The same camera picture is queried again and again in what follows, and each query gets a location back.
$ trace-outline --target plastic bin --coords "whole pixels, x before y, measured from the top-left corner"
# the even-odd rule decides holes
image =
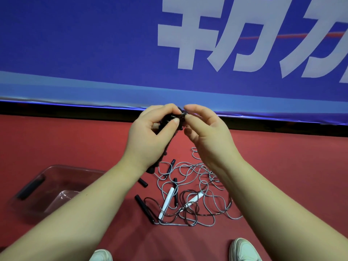
[[[64,165],[50,166],[9,201],[9,209],[27,223],[38,223],[104,173]]]

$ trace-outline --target blue banner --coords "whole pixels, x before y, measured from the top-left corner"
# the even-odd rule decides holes
[[[348,123],[348,0],[1,0],[0,97]]]

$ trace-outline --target black baseboard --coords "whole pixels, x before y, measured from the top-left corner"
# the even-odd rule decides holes
[[[0,101],[0,114],[7,115],[133,122],[140,113],[141,111],[131,109]],[[296,123],[233,117],[221,118],[227,124],[228,128],[235,130],[348,137],[348,126],[342,125],[323,125],[319,123]]]

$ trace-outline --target red carpet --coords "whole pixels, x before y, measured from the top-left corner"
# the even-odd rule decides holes
[[[30,229],[3,209],[44,168],[63,164],[107,170],[120,159],[131,124],[0,115],[0,247]],[[348,236],[348,138],[232,131],[243,157],[289,196]],[[180,132],[165,161],[197,161]],[[270,260],[244,219],[218,216],[212,228],[151,225],[134,196],[161,199],[156,179],[127,195],[100,247],[114,260],[227,260],[232,239],[244,237]],[[238,210],[232,213],[238,216]]]

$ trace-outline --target white sneaker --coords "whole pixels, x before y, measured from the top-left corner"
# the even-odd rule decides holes
[[[94,251],[89,261],[112,261],[112,256],[108,250],[98,249]]]
[[[262,261],[255,247],[246,239],[237,238],[230,246],[230,261]]]

